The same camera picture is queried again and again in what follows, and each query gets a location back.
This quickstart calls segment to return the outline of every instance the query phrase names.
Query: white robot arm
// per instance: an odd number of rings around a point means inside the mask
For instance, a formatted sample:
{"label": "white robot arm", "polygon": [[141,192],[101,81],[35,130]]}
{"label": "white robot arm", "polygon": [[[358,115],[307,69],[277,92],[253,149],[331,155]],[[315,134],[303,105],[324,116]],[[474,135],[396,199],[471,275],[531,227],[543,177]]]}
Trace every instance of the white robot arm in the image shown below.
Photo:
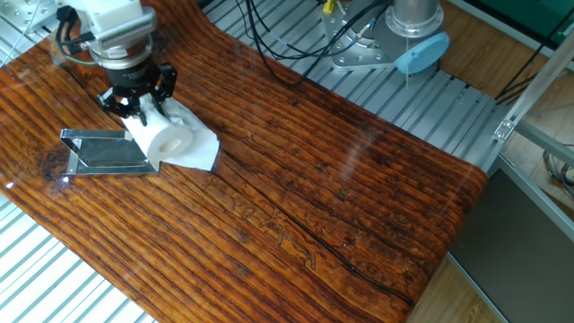
{"label": "white robot arm", "polygon": [[[103,67],[112,84],[99,95],[100,106],[122,118],[139,116],[146,124],[139,98],[149,93],[162,112],[161,104],[172,95],[177,72],[171,65],[153,62],[151,33],[158,25],[153,8],[142,6],[139,0],[60,0],[57,4],[56,41],[62,54],[75,63]],[[70,30],[78,19],[82,35],[71,39]],[[93,62],[73,57],[84,50],[90,51]]]}

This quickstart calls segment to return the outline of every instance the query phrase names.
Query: wooden tabletop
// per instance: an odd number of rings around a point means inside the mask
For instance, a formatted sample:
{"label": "wooden tabletop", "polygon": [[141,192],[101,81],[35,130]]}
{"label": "wooden tabletop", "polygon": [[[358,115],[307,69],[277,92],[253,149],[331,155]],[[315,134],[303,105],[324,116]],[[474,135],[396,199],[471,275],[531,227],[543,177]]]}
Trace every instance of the wooden tabletop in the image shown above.
{"label": "wooden tabletop", "polygon": [[222,142],[213,171],[64,181],[62,128],[119,127],[94,100],[101,70],[46,40],[0,70],[4,193],[162,322],[404,321],[485,174],[312,82],[280,85],[195,2],[151,5],[176,99]]}

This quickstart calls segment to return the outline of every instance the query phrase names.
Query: blue part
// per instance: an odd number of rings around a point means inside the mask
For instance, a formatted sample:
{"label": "blue part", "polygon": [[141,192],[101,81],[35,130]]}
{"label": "blue part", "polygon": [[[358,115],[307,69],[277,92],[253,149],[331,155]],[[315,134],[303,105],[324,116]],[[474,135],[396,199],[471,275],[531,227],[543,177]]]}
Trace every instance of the blue part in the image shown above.
{"label": "blue part", "polygon": [[396,59],[395,66],[403,74],[419,73],[442,57],[450,45],[446,32],[436,34],[411,48]]}

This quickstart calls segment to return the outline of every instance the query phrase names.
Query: paper towel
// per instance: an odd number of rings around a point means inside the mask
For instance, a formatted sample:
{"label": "paper towel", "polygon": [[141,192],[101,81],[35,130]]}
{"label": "paper towel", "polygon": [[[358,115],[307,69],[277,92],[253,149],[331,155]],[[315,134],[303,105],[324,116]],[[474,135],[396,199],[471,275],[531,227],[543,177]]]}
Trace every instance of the paper towel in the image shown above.
{"label": "paper towel", "polygon": [[124,124],[152,166],[160,162],[200,170],[211,170],[219,152],[217,135],[206,127],[188,108],[173,98],[166,99],[162,116],[153,106],[151,95],[140,98],[147,117],[144,127],[140,118],[124,118]]}

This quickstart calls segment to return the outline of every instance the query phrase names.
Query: cylindrical metal column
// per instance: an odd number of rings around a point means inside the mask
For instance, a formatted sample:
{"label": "cylindrical metal column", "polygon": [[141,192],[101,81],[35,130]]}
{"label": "cylindrical metal column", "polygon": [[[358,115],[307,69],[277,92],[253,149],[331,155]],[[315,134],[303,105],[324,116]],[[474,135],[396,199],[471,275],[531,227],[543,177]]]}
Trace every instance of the cylindrical metal column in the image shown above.
{"label": "cylindrical metal column", "polygon": [[432,19],[439,0],[395,0],[395,18],[405,25],[417,25]]}

